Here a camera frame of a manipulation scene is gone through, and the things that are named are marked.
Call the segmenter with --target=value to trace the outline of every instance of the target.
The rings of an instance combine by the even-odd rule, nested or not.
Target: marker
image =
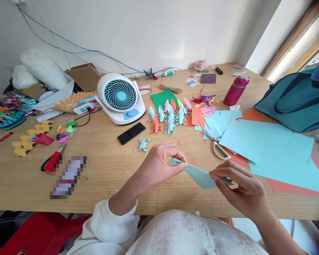
[[[0,139],[0,142],[2,142],[3,140],[6,140],[6,138],[10,137],[11,135],[13,135],[13,132],[6,134],[3,138]]]

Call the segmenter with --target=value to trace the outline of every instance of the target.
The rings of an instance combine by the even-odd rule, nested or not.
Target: red scissors
[[[58,168],[59,161],[62,159],[61,151],[64,149],[66,143],[63,143],[56,152],[49,157],[41,166],[41,171],[45,171],[46,173],[54,172]]]

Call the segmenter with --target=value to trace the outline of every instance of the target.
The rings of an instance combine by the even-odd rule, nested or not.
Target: notebook
[[[201,83],[216,83],[216,74],[203,74]]]

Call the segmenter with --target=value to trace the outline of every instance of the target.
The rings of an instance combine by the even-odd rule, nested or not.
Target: white fan
[[[97,102],[117,125],[128,125],[139,120],[145,113],[137,83],[121,74],[104,75],[98,82],[97,91]]]

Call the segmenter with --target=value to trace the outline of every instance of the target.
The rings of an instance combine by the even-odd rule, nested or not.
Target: red chair
[[[91,217],[74,219],[54,212],[37,212],[27,219],[0,250],[0,255],[57,255],[66,241],[80,235]]]

